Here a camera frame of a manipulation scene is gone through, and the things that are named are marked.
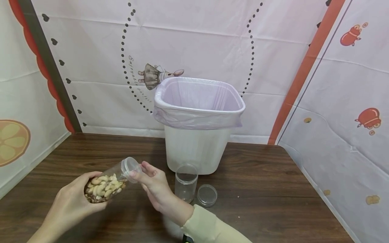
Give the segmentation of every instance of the hand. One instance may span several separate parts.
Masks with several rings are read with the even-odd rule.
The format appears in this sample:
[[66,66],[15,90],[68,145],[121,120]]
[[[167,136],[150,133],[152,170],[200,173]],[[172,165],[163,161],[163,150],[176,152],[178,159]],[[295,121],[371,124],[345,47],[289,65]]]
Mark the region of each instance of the hand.
[[179,199],[169,187],[165,172],[143,161],[143,173],[131,171],[130,176],[141,183],[155,210],[168,216],[179,226],[193,214],[193,206]]
[[28,242],[53,242],[90,214],[105,209],[107,202],[90,203],[84,195],[89,179],[100,174],[98,171],[85,173],[64,186],[55,197],[42,226]]

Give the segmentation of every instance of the orange slice illustration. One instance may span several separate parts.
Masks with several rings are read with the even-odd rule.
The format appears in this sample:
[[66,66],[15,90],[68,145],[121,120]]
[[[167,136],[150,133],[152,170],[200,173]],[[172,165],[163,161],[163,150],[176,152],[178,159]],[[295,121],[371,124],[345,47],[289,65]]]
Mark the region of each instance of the orange slice illustration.
[[0,167],[22,156],[30,143],[30,131],[21,122],[0,120]]

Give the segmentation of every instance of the brown stripe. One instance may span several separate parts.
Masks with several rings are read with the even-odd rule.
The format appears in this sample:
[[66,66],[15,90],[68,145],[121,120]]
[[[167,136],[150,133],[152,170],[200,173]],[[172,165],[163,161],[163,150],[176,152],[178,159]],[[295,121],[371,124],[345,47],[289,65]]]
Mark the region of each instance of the brown stripe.
[[18,2],[24,14],[24,17],[26,19],[28,30],[35,41],[35,45],[37,46],[38,52],[36,53],[36,55],[37,57],[43,60],[44,69],[48,71],[48,75],[49,75],[48,82],[52,81],[56,93],[58,94],[59,100],[57,100],[57,107],[60,108],[63,106],[66,112],[65,114],[63,114],[64,112],[61,112],[62,110],[59,109],[59,112],[65,118],[65,125],[69,131],[80,133],[82,132],[80,123],[78,122],[77,115],[74,112],[72,103],[65,89],[65,85],[63,84],[61,75],[57,69],[57,65],[51,54],[49,45],[46,41],[42,27],[40,26],[38,17],[35,13],[35,9],[31,3],[31,0],[18,0]]
[[323,21],[320,24],[320,28],[317,30],[315,37],[313,38],[312,43],[308,48],[307,53],[305,54],[301,66],[298,69],[296,76],[294,77],[292,85],[286,94],[281,109],[278,112],[278,116],[274,122],[268,144],[275,144],[282,126],[284,125],[289,112],[291,111],[292,106],[296,101],[297,96],[300,93],[312,66],[315,63],[315,60],[319,55],[320,50],[322,49],[324,42],[326,41],[344,2],[345,0],[332,1],[328,7],[326,14],[323,17]]

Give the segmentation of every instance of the plastic garbage bag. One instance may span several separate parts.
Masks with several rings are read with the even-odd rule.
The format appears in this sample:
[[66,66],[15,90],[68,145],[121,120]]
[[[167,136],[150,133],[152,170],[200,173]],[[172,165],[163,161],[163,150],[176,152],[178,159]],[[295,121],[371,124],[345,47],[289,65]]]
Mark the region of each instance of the plastic garbage bag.
[[206,79],[167,78],[154,97],[154,118],[179,129],[238,128],[245,108],[232,85]]

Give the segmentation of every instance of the white backdrop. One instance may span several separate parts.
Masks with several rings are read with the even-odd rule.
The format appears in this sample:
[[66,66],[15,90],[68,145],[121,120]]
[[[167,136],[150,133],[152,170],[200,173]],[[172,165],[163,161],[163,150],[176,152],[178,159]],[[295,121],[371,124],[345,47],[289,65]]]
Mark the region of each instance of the white backdrop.
[[327,9],[323,0],[32,2],[83,132],[163,136],[154,90],[139,82],[150,64],[232,84],[247,106],[232,141],[248,143],[267,143]]
[[345,2],[278,137],[355,242],[389,239],[388,10]]
[[68,135],[8,1],[0,1],[0,198]]

